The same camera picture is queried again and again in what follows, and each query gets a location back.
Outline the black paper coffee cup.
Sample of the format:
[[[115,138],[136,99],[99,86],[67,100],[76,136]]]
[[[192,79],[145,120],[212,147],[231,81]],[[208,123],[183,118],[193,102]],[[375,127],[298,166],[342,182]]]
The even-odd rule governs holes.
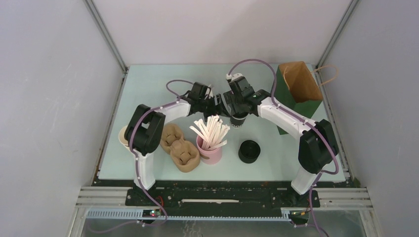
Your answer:
[[[230,116],[230,124],[234,128],[240,128],[246,120],[248,113],[235,113]]]

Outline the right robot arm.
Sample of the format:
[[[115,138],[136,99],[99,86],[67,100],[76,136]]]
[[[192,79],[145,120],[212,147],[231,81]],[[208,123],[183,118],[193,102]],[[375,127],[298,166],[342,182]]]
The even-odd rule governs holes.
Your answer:
[[[326,165],[334,163],[332,174],[339,172],[336,160],[339,149],[331,123],[325,119],[306,118],[263,89],[254,91],[242,74],[226,75],[226,81],[230,91],[223,96],[234,126],[248,115],[254,115],[272,122],[299,142],[297,158],[300,167],[291,181],[293,189],[288,191],[287,199],[291,205],[301,206],[307,200],[309,189],[326,172]]]

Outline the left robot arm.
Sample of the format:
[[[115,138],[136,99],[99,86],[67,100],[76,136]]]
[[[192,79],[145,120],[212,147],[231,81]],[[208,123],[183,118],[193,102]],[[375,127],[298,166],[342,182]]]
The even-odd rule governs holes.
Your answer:
[[[156,181],[153,159],[154,151],[162,144],[162,135],[167,132],[165,126],[195,113],[202,113],[205,119],[215,115],[231,116],[220,94],[212,95],[209,86],[195,82],[184,94],[176,94],[173,102],[154,108],[138,105],[128,125],[120,130],[119,142],[134,157],[134,183],[141,188],[137,199],[143,205],[152,205],[156,199],[156,192],[151,189]]]

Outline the bundle of white straws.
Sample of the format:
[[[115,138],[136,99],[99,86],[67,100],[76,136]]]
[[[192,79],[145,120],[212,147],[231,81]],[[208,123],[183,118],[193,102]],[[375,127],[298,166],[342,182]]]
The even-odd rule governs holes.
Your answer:
[[[218,115],[209,116],[207,122],[203,119],[196,120],[189,128],[203,140],[201,149],[204,151],[213,151],[227,144],[225,137],[230,126],[224,124]]]

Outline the pink straw holder cup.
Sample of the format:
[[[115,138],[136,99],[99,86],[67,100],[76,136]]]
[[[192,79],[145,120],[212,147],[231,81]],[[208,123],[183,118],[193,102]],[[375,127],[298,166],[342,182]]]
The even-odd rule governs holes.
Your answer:
[[[214,165],[218,163],[222,158],[222,147],[215,150],[204,150],[202,148],[203,141],[204,140],[200,136],[196,137],[196,147],[199,151],[201,162],[208,165]]]

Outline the stack of black lids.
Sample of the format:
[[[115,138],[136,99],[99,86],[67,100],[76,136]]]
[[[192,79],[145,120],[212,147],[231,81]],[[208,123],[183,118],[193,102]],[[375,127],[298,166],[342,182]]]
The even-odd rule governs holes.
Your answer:
[[[254,163],[261,152],[259,144],[253,140],[246,140],[241,143],[238,151],[239,159],[246,164]]]

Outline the brown cardboard cup carrier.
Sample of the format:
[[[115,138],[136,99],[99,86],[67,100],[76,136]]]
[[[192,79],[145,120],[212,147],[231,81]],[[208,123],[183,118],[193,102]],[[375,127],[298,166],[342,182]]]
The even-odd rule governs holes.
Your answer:
[[[201,158],[197,147],[185,140],[184,133],[174,123],[168,123],[163,127],[160,146],[183,173],[191,172],[200,164]]]

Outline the green paper bag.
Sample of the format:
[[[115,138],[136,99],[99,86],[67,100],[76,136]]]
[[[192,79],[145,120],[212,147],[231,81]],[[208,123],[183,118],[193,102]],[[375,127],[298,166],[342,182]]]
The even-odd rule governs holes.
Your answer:
[[[311,118],[323,95],[303,61],[283,63],[276,71],[275,98],[300,115]]]

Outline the stack of paper cups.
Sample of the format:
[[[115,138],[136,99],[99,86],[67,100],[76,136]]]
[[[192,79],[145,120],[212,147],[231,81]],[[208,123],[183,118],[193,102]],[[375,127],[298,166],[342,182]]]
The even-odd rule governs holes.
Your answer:
[[[118,139],[119,142],[127,149],[129,150],[129,144],[128,144],[128,140],[125,138],[125,132],[127,129],[127,125],[124,126],[120,131],[119,131],[119,135],[118,135]]]

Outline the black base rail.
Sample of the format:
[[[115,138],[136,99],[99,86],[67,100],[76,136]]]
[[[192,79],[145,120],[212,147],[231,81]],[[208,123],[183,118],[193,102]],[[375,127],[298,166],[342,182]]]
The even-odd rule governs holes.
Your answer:
[[[350,181],[319,182],[298,195],[290,182],[159,181],[148,193],[131,187],[87,187],[77,204],[98,217],[138,220],[288,220],[321,207],[321,195],[347,198]]]

